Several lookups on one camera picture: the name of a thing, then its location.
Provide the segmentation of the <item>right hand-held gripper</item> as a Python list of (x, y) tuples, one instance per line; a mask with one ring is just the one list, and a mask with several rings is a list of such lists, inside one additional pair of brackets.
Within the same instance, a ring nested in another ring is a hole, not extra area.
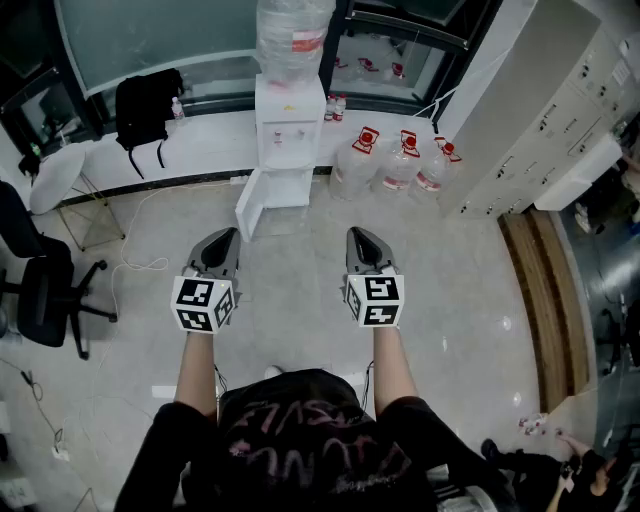
[(373, 232), (352, 227), (346, 237), (344, 301), (359, 327), (397, 327), (404, 308), (404, 276), (390, 246)]

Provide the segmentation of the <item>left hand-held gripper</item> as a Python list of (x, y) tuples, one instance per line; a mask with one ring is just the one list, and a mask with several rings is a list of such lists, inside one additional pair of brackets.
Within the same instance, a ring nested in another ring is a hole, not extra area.
[[(230, 227), (208, 235), (192, 249), (188, 267), (173, 283), (170, 309), (185, 332), (218, 334), (237, 308), (240, 233)], [(212, 274), (223, 276), (217, 278)]]

